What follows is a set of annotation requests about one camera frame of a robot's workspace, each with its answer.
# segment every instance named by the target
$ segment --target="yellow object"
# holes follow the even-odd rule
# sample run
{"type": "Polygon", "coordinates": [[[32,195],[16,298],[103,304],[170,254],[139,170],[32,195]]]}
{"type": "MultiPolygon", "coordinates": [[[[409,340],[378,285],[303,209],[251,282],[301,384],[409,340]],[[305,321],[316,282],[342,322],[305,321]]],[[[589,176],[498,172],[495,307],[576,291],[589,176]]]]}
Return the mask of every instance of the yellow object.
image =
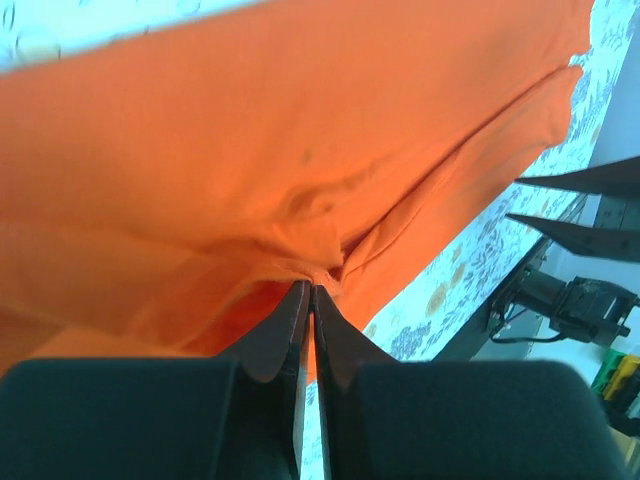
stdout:
{"type": "Polygon", "coordinates": [[[640,357],[635,355],[626,355],[616,373],[611,377],[609,385],[604,389],[605,400],[611,400],[615,397],[615,394],[624,386],[624,382],[636,371],[636,368],[640,365],[640,357]]]}

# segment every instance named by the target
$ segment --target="orange shirt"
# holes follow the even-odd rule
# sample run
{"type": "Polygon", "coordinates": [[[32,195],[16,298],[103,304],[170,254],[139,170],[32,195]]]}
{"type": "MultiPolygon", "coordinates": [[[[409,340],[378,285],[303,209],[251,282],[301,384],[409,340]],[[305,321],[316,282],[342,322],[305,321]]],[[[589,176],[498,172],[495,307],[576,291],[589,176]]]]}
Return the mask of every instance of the orange shirt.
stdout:
{"type": "Polygon", "coordinates": [[[0,78],[0,369],[364,327],[560,143],[592,0],[275,0],[0,78]]]}

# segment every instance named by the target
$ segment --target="stain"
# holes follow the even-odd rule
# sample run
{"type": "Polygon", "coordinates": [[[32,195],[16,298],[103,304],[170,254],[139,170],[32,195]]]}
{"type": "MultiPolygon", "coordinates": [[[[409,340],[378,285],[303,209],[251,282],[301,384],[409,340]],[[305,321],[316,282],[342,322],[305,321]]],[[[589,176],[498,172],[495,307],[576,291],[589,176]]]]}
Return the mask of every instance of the stain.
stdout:
{"type": "Polygon", "coordinates": [[[367,337],[372,338],[376,334],[377,330],[378,327],[376,327],[375,324],[371,323],[367,328],[364,329],[364,334],[367,337]]]}
{"type": "Polygon", "coordinates": [[[453,272],[453,277],[451,277],[451,286],[455,287],[457,284],[460,283],[460,280],[462,280],[462,277],[464,276],[464,271],[467,269],[467,264],[466,263],[461,263],[460,265],[458,265],[458,268],[456,268],[455,272],[453,272]]]}
{"type": "Polygon", "coordinates": [[[311,163],[311,160],[313,160],[313,153],[311,153],[310,148],[307,148],[302,154],[302,163],[304,165],[308,165],[309,163],[311,163]]]}
{"type": "Polygon", "coordinates": [[[455,262],[456,260],[458,260],[458,258],[460,258],[460,255],[462,255],[462,245],[460,245],[453,251],[453,258],[451,259],[451,261],[455,262]]]}
{"type": "Polygon", "coordinates": [[[596,129],[593,131],[593,135],[591,135],[591,146],[595,145],[598,141],[598,137],[600,136],[600,130],[602,130],[602,124],[598,125],[596,129]]]}
{"type": "Polygon", "coordinates": [[[425,316],[428,317],[433,315],[440,309],[440,307],[442,307],[444,301],[447,299],[447,290],[449,290],[449,287],[446,283],[443,283],[436,288],[436,291],[433,292],[433,295],[431,295],[429,303],[427,304],[425,316]]]}

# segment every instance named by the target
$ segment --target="cable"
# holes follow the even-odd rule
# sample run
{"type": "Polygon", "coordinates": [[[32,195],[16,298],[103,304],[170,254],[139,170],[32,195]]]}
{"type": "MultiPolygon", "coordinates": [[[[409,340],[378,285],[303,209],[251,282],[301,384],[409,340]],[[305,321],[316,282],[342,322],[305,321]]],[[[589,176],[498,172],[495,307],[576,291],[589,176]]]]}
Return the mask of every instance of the cable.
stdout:
{"type": "Polygon", "coordinates": [[[535,338],[535,337],[513,337],[513,338],[495,338],[494,336],[489,337],[489,339],[493,343],[523,343],[523,342],[531,342],[531,343],[554,343],[564,340],[567,336],[564,333],[559,333],[550,338],[535,338]]]}
{"type": "Polygon", "coordinates": [[[493,331],[489,335],[489,340],[491,340],[493,343],[499,343],[499,344],[525,343],[525,342],[526,343],[529,343],[529,342],[530,343],[554,343],[554,342],[559,342],[559,341],[564,340],[565,338],[567,338],[567,336],[564,333],[559,333],[559,334],[557,334],[557,335],[555,335],[553,337],[550,337],[550,338],[535,338],[535,337],[496,338],[496,335],[498,334],[498,332],[500,330],[502,330],[502,328],[507,323],[511,323],[511,321],[515,320],[520,315],[522,315],[523,313],[528,312],[528,311],[529,311],[528,308],[523,308],[518,313],[516,313],[515,315],[511,316],[509,318],[509,320],[506,320],[504,318],[504,314],[501,313],[500,314],[500,324],[493,329],[493,331]]]}
{"type": "Polygon", "coordinates": [[[522,315],[523,313],[528,312],[529,309],[528,308],[523,308],[522,310],[520,310],[518,313],[516,313],[515,315],[511,315],[507,320],[505,320],[505,323],[511,323],[513,320],[515,320],[516,318],[518,318],[520,315],[522,315]]]}

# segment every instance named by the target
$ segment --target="floral tablecloth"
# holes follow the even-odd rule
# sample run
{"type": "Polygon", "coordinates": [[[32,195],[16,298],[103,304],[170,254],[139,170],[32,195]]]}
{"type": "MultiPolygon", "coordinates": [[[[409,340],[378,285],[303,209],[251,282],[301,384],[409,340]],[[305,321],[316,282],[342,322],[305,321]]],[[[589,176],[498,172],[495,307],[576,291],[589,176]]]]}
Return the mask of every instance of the floral tablecloth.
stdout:
{"type": "MultiPolygon", "coordinates": [[[[0,71],[70,55],[252,3],[250,0],[0,0],[0,71]]],[[[640,0],[596,0],[591,50],[572,60],[584,68],[572,97],[566,143],[546,151],[528,175],[587,166],[620,68],[640,0]]],[[[365,329],[401,360],[429,360],[460,329],[538,240],[504,214],[557,217],[574,194],[513,185],[461,232],[365,329]]],[[[307,388],[304,479],[322,478],[317,385],[307,388]]]]}

